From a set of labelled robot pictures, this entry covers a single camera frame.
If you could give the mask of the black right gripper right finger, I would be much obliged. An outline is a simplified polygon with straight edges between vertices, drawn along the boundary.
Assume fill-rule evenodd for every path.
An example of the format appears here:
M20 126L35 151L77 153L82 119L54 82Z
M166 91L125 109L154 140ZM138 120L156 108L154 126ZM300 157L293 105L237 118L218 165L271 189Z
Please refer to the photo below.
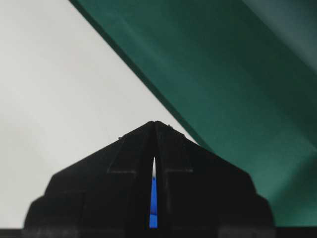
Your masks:
M249 174L155 122L158 228L167 238L273 238L272 211Z

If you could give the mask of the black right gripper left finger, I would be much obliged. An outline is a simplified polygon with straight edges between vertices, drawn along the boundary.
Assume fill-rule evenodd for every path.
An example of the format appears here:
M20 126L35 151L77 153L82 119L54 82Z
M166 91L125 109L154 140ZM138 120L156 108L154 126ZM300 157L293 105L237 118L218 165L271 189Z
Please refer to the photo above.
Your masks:
M25 238L140 238L149 228L154 123L54 174Z

